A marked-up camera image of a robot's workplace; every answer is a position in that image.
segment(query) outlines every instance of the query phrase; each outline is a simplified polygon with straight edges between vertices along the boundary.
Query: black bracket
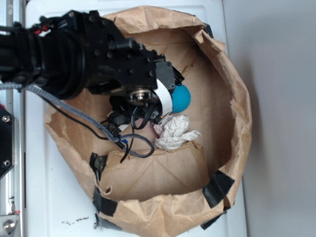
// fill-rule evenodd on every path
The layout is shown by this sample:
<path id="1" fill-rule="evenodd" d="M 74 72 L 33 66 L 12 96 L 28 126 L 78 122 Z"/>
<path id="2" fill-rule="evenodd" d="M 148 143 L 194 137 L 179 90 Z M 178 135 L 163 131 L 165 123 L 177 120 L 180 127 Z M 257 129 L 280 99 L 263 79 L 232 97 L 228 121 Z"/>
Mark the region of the black bracket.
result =
<path id="1" fill-rule="evenodd" d="M 13 167 L 13 116 L 0 106 L 0 179 Z"/>

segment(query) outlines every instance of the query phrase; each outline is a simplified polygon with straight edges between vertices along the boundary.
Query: gray wall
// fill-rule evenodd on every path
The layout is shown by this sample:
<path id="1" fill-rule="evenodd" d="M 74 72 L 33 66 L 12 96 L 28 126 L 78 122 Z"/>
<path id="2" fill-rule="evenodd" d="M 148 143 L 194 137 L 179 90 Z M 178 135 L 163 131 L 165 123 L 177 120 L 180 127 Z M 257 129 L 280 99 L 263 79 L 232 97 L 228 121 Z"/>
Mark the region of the gray wall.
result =
<path id="1" fill-rule="evenodd" d="M 316 236 L 316 1 L 224 0 L 228 51 L 252 100 L 249 237 Z"/>

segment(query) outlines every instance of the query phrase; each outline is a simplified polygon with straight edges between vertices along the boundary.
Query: black tape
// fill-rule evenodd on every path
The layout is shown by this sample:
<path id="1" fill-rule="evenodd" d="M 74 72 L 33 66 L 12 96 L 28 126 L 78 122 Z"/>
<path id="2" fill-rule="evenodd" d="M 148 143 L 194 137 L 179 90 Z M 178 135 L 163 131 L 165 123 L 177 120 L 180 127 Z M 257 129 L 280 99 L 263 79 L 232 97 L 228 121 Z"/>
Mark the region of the black tape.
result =
<path id="1" fill-rule="evenodd" d="M 210 208 L 215 207 L 227 195 L 234 179 L 217 170 L 210 182 L 203 188 L 203 194 Z"/>
<path id="2" fill-rule="evenodd" d="M 209 36 L 211 36 L 211 38 L 214 38 L 213 32 L 212 32 L 212 29 L 211 29 L 211 26 L 210 26 L 210 25 L 206 24 L 206 26 L 203 28 L 203 30 L 204 30 L 205 32 L 207 32 L 207 33 L 209 34 Z"/>
<path id="3" fill-rule="evenodd" d="M 223 214 L 220 214 L 219 216 L 213 218 L 212 220 L 206 221 L 204 222 L 201 227 L 203 230 L 206 230 L 208 227 L 210 227 L 211 225 L 213 225 L 213 223 L 215 223 L 215 221 L 218 220 L 218 218 L 220 218 Z"/>
<path id="4" fill-rule="evenodd" d="M 102 197 L 97 187 L 94 189 L 93 204 L 98 211 L 103 212 L 107 216 L 113 216 L 118 206 L 117 201 Z"/>
<path id="5" fill-rule="evenodd" d="M 95 214 L 95 219 L 96 219 L 96 223 L 95 223 L 96 227 L 100 226 L 100 227 L 104 227 L 104 228 L 112 229 L 112 230 L 116 230 L 116 231 L 122 230 L 121 227 L 118 227 L 117 225 L 115 225 L 111 221 L 103 219 L 101 216 L 99 217 L 97 213 Z"/>
<path id="6" fill-rule="evenodd" d="M 99 156 L 98 154 L 92 153 L 90 157 L 90 167 L 95 173 L 97 181 L 100 181 L 101 174 L 106 166 L 108 156 Z"/>
<path id="7" fill-rule="evenodd" d="M 213 225 L 217 220 L 218 218 L 220 218 L 223 214 L 226 214 L 227 210 L 229 209 L 230 207 L 224 207 L 224 213 L 220 214 L 219 216 L 209 220 L 209 221 L 205 221 L 202 225 L 201 225 L 201 228 L 203 230 L 206 230 L 208 227 L 210 227 L 211 225 Z"/>

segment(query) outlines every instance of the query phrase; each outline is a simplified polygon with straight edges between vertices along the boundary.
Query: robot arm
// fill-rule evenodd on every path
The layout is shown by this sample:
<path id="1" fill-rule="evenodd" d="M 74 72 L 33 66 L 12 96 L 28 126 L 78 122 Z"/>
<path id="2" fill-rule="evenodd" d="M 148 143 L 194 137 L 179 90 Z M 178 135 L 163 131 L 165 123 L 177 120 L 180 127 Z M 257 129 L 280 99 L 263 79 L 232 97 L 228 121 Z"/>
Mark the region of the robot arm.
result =
<path id="1" fill-rule="evenodd" d="M 112 95 L 116 114 L 127 120 L 112 115 L 115 126 L 130 122 L 136 108 L 137 117 L 150 112 L 149 121 L 159 123 L 172 111 L 171 94 L 184 79 L 164 55 L 125 38 L 97 11 L 70 11 L 41 17 L 30 29 L 15 23 L 0 30 L 9 32 L 0 35 L 2 82 L 34 84 L 59 99 L 74 98 L 85 87 L 92 94 Z M 43 31 L 49 33 L 42 37 Z"/>

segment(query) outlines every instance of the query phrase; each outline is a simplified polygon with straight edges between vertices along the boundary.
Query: white surface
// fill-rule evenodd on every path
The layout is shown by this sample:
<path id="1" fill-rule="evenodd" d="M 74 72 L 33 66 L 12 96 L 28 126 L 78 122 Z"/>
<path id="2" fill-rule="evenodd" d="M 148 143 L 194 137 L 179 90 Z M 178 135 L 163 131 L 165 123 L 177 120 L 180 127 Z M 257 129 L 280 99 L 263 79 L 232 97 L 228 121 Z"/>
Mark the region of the white surface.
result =
<path id="1" fill-rule="evenodd" d="M 224 13 L 254 118 L 248 235 L 315 237 L 316 1 L 224 0 Z"/>
<path id="2" fill-rule="evenodd" d="M 32 0 L 27 6 L 27 25 L 41 15 L 59 16 L 70 9 L 84 11 L 98 9 L 106 14 L 138 5 L 152 5 L 150 1 L 65 1 Z M 214 36 L 226 41 L 223 6 L 220 0 L 183 0 L 159 2 L 159 6 L 197 15 L 211 25 Z M 55 142 L 43 126 L 44 102 L 27 94 L 27 210 L 30 237 L 135 236 L 107 229 L 94 229 L 96 212 L 76 181 L 73 173 L 57 150 Z M 215 224 L 204 231 L 196 227 L 181 235 L 246 237 L 242 187 L 235 206 Z"/>

